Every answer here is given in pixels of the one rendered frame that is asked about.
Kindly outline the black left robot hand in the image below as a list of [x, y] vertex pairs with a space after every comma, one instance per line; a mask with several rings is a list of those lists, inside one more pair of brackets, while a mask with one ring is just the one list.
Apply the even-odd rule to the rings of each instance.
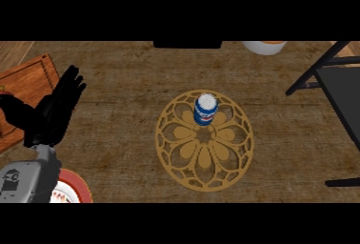
[[85, 89], [77, 68], [69, 66], [51, 94], [45, 95], [35, 108], [7, 92], [0, 94], [0, 110], [5, 121], [23, 130], [23, 146], [52, 147], [63, 139], [80, 93]]

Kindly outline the blue and white can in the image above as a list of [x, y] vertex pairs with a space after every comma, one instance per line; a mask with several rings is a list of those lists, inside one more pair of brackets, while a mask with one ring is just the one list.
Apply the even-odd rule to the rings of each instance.
[[194, 122], [198, 126], [207, 126], [218, 110], [218, 100], [210, 93], [201, 93], [194, 100]]

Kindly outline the gold round openwork placemat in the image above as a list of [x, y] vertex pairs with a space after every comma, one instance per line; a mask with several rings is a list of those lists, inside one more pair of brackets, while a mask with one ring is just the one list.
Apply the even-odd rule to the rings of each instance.
[[[194, 122], [194, 101], [209, 93], [218, 110], [204, 126]], [[165, 105], [154, 129], [165, 171], [188, 189], [216, 192], [241, 178], [255, 152], [250, 120], [235, 102], [215, 91], [193, 90]]]

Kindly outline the red rimmed white plate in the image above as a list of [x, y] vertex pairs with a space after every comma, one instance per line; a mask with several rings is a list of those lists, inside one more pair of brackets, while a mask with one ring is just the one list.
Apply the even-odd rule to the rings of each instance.
[[88, 186], [79, 175], [61, 169], [58, 180], [49, 195], [51, 203], [91, 203], [92, 197]]

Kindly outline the black rectangular appliance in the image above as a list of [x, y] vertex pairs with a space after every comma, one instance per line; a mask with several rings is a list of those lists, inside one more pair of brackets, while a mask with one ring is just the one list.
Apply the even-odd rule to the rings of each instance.
[[153, 41], [154, 48], [160, 49], [218, 49], [222, 41]]

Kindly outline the black tiered shelf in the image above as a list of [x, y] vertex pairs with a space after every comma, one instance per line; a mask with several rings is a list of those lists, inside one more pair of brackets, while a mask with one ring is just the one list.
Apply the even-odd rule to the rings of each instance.
[[340, 119], [346, 134], [360, 151], [360, 55], [336, 57], [347, 41], [336, 41], [302, 73], [284, 95], [321, 88]]

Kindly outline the white bowl with orange contents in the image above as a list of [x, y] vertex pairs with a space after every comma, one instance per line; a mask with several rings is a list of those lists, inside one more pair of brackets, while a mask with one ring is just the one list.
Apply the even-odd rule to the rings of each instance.
[[284, 41], [243, 41], [243, 46], [259, 55], [274, 55], [284, 46]]

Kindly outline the brown wooden cutting board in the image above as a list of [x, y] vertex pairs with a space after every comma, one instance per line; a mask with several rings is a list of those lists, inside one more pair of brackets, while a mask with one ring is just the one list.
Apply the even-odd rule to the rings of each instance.
[[[0, 86], [30, 107], [35, 107], [42, 97], [51, 93], [57, 82], [58, 74], [46, 53], [0, 72]], [[16, 145], [21, 138], [23, 131], [7, 123], [0, 110], [0, 153]]]

